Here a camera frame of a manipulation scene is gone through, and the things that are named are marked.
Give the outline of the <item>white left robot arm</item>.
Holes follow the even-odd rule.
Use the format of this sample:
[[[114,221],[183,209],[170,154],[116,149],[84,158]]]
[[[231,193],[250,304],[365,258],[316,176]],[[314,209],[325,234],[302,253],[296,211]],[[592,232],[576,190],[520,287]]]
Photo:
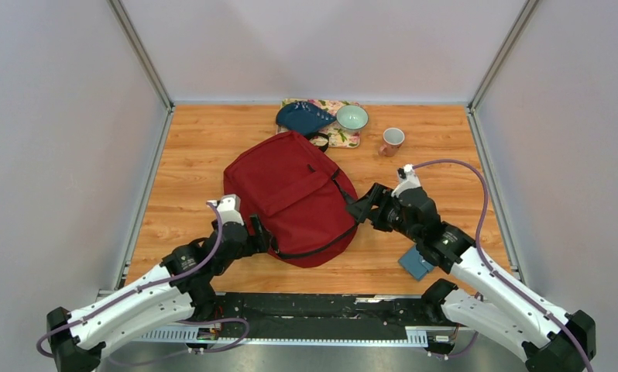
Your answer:
[[[234,260],[265,253],[276,239],[252,215],[212,223],[209,237],[175,248],[140,279],[94,304],[47,314],[46,342],[58,371],[93,371],[113,351],[171,322],[213,322],[216,294],[211,280]]]

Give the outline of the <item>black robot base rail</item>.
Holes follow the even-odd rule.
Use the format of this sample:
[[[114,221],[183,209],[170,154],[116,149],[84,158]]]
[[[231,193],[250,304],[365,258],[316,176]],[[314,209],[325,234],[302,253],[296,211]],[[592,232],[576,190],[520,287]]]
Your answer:
[[[217,294],[194,322],[234,319],[219,339],[245,335],[282,343],[409,343],[433,353],[455,347],[461,329],[419,296],[372,294]]]

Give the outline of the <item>blue leather wallet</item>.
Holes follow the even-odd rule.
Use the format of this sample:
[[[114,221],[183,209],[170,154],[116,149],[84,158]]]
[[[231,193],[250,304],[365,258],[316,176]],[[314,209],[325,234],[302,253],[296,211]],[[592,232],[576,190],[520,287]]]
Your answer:
[[[412,246],[399,260],[398,264],[416,281],[421,281],[434,270],[434,265],[427,262]]]

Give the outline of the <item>red student backpack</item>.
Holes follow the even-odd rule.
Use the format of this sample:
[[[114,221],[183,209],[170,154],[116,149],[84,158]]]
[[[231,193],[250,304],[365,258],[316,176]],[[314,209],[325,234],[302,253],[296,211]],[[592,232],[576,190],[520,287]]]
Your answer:
[[[278,133],[240,154],[223,173],[223,192],[240,199],[273,236],[271,256],[318,267],[344,253],[358,225],[346,206],[358,195],[348,175],[305,136]]]

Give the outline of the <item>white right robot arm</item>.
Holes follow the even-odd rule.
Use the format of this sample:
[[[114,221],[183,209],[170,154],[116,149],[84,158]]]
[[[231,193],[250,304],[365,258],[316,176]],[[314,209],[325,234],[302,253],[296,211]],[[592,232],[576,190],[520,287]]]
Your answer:
[[[430,264],[475,288],[466,294],[445,279],[423,294],[422,313],[434,325],[447,319],[483,334],[520,358],[529,371],[590,371],[596,324],[582,310],[568,312],[525,287],[483,252],[461,229],[444,222],[420,186],[395,194],[374,184],[347,211],[357,223],[398,232]]]

